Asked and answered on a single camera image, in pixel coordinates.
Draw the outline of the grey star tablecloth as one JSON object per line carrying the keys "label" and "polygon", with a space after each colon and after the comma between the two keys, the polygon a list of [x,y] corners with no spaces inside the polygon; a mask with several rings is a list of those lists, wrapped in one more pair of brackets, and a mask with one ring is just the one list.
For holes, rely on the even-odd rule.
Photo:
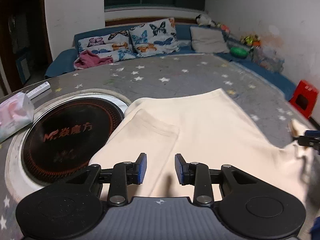
{"label": "grey star tablecloth", "polygon": [[[267,139],[274,145],[283,147],[291,142],[288,123],[295,118],[308,128],[313,125],[302,117],[285,100],[286,96],[267,78],[236,62],[228,62],[214,55],[173,55],[146,57],[131,61],[74,71],[47,80],[50,89],[35,97],[32,102],[38,118],[50,107],[63,102],[63,99],[75,99],[80,92],[84,96],[107,96],[112,90],[127,97],[129,101],[138,98],[176,98],[202,94],[222,88],[257,124]],[[22,233],[15,219],[15,208],[20,195],[9,191],[5,182],[5,161],[18,156],[23,145],[27,129],[1,143],[1,216],[5,227],[1,229],[1,239],[22,239]],[[124,239],[195,239],[191,233],[182,236],[179,229],[156,225],[163,215],[150,218],[147,225],[146,215],[138,219],[133,214],[134,228],[125,231]]]}

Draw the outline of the white remote control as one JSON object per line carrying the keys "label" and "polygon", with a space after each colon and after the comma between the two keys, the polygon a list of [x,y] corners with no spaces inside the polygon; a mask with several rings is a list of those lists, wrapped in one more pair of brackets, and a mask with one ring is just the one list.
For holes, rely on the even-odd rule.
{"label": "white remote control", "polygon": [[50,84],[48,81],[46,81],[45,83],[37,86],[36,88],[34,88],[33,90],[31,90],[30,92],[28,92],[26,94],[26,96],[32,100],[33,98],[39,96],[40,94],[46,92],[47,90],[50,89]]}

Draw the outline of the left butterfly pillow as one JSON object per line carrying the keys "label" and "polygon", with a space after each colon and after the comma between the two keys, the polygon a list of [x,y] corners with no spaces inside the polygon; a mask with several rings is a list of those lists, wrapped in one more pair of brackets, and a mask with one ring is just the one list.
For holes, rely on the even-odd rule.
{"label": "left butterfly pillow", "polygon": [[136,58],[127,30],[115,31],[104,36],[93,36],[78,41],[78,52],[92,52],[99,58],[111,57],[114,62]]}

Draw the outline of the panda plush toy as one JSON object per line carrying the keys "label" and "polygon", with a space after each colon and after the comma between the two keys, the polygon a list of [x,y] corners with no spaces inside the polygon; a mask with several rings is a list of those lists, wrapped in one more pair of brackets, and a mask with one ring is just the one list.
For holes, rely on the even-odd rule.
{"label": "panda plush toy", "polygon": [[195,20],[199,26],[215,27],[215,22],[207,15],[200,14]]}

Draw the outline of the right butterfly pillow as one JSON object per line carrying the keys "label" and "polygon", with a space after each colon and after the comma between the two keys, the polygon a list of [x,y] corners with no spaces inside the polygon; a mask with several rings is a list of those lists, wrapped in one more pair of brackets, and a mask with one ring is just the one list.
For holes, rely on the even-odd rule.
{"label": "right butterfly pillow", "polygon": [[133,47],[138,57],[178,52],[174,18],[165,18],[134,26],[129,29]]}

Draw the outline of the pink tissue pack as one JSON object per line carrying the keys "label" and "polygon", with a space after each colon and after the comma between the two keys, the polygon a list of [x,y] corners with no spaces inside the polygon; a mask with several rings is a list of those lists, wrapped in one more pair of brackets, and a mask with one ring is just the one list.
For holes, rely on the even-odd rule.
{"label": "pink tissue pack", "polygon": [[19,92],[1,103],[1,142],[20,129],[31,124],[34,118],[34,105],[26,94]]}

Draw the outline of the blue corner sofa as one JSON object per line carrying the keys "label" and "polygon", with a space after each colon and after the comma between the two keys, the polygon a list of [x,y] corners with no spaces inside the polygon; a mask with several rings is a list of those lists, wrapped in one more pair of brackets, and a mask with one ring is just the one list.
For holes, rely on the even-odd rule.
{"label": "blue corner sofa", "polygon": [[[46,70],[45,77],[56,77],[78,69],[75,63],[81,53],[97,59],[109,57],[113,62],[168,54],[198,53],[191,45],[182,45],[182,41],[191,42],[191,32],[200,30],[197,25],[180,25],[174,18],[164,18],[141,25],[103,28],[76,34],[74,48],[61,52]],[[230,50],[231,38],[218,28],[212,29],[222,42],[222,48],[213,50],[227,61],[238,62],[256,72],[278,87],[286,100],[293,96],[295,85],[278,72],[271,72],[256,63],[250,57],[235,57]]]}

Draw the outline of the orange yellow plush toys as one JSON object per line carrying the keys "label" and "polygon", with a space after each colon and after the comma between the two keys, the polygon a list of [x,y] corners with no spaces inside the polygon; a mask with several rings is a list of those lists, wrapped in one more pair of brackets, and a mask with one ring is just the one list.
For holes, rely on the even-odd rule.
{"label": "orange yellow plush toys", "polygon": [[260,37],[256,34],[241,36],[240,42],[246,46],[249,46],[249,47],[260,47],[261,46]]}

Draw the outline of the beige plain cushion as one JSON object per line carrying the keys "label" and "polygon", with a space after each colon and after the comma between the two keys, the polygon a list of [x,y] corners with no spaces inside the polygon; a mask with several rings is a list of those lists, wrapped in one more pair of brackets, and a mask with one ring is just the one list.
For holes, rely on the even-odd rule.
{"label": "beige plain cushion", "polygon": [[228,53],[229,48],[220,30],[190,27],[191,46],[197,53]]}

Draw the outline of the cream garment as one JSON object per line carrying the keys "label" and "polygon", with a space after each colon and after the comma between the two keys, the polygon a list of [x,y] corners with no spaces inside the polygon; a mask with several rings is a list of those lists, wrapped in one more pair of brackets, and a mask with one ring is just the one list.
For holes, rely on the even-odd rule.
{"label": "cream garment", "polygon": [[235,166],[304,202],[313,161],[312,150],[292,142],[284,148],[271,144],[250,117],[221,89],[182,98],[135,100],[92,164],[112,168],[147,155],[142,197],[193,196],[182,186],[174,157],[217,169]]}

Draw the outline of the green round bowl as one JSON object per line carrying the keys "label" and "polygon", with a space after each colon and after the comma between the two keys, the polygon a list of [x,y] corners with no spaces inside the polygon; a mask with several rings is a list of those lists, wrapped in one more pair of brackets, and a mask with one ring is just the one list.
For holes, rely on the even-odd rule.
{"label": "green round bowl", "polygon": [[240,47],[232,47],[229,52],[233,57],[239,59],[245,59],[248,56],[248,51]]}

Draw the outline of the pink crumpled cloth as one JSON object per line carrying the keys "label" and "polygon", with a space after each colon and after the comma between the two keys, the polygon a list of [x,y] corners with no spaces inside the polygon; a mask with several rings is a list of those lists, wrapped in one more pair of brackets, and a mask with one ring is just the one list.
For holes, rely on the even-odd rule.
{"label": "pink crumpled cloth", "polygon": [[98,55],[93,54],[91,51],[85,50],[82,51],[79,54],[79,57],[74,61],[74,68],[76,70],[83,70],[110,63],[113,63],[112,57],[108,56],[100,58]]}

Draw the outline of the butterfly pillow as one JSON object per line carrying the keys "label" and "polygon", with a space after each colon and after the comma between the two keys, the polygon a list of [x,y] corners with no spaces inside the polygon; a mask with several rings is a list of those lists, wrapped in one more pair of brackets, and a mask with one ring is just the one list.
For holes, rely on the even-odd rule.
{"label": "butterfly pillow", "polygon": [[178,52],[174,18],[165,18],[134,26],[129,29],[133,47],[138,57]]}
{"label": "butterfly pillow", "polygon": [[127,30],[115,31],[104,36],[93,36],[78,41],[78,52],[92,52],[99,58],[111,57],[114,62],[136,58]]}

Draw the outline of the red plastic stool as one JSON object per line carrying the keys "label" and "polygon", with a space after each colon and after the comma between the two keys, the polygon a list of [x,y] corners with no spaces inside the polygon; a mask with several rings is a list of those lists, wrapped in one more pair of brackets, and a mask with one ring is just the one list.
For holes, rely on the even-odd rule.
{"label": "red plastic stool", "polygon": [[306,80],[300,80],[289,103],[309,119],[316,105],[319,90]]}

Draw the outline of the black induction cooktop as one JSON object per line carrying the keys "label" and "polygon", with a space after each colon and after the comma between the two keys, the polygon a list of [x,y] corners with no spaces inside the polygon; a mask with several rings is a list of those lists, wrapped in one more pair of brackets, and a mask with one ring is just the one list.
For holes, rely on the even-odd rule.
{"label": "black induction cooktop", "polygon": [[86,167],[119,126],[124,113],[101,98],[64,102],[37,121],[22,147],[27,176],[41,185],[52,184]]}

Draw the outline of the clear plastic toy box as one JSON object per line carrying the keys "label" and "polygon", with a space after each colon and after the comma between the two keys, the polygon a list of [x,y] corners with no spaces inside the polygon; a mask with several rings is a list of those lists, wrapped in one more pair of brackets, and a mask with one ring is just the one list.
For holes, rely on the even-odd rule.
{"label": "clear plastic toy box", "polygon": [[277,52],[268,47],[257,47],[252,51],[252,61],[273,73],[281,73],[285,60],[278,57]]}

